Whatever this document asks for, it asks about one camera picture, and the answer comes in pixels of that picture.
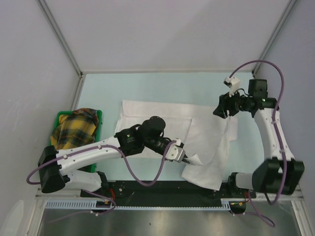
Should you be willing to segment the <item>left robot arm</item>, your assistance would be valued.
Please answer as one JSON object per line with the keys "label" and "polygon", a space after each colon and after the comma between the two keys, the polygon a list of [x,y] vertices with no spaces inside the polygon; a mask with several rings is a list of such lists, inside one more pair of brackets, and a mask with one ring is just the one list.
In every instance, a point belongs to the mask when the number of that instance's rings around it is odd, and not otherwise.
{"label": "left robot arm", "polygon": [[165,121],[153,116],[142,124],[123,129],[108,139],[72,149],[56,150],[47,146],[38,162],[42,193],[54,193],[64,188],[84,189],[97,196],[108,193],[109,185],[102,172],[81,170],[90,164],[108,159],[123,159],[141,154],[145,148],[162,156],[162,162],[189,163],[180,139],[164,136]]}

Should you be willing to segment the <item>white long sleeve shirt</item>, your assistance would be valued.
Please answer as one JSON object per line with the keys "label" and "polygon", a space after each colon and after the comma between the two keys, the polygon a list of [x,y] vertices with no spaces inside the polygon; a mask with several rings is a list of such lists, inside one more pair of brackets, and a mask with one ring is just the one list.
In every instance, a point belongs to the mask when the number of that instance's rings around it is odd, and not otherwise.
{"label": "white long sleeve shirt", "polygon": [[164,135],[184,143],[189,165],[181,176],[206,189],[219,190],[229,158],[230,142],[237,139],[238,119],[213,115],[214,106],[124,100],[115,132],[161,117]]}

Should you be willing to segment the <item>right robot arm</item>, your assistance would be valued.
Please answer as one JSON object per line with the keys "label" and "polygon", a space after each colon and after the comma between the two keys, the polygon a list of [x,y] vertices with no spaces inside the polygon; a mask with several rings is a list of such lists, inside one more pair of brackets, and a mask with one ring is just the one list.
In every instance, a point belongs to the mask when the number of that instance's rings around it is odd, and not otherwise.
{"label": "right robot arm", "polygon": [[224,84],[229,92],[219,96],[219,104],[213,114],[230,118],[239,112],[249,112],[260,132],[264,161],[253,173],[232,173],[228,178],[227,192],[239,197],[245,189],[264,194],[292,195],[305,166],[296,161],[290,151],[280,124],[277,100],[268,96],[267,81],[251,79],[248,93],[241,95],[240,80],[227,77]]}

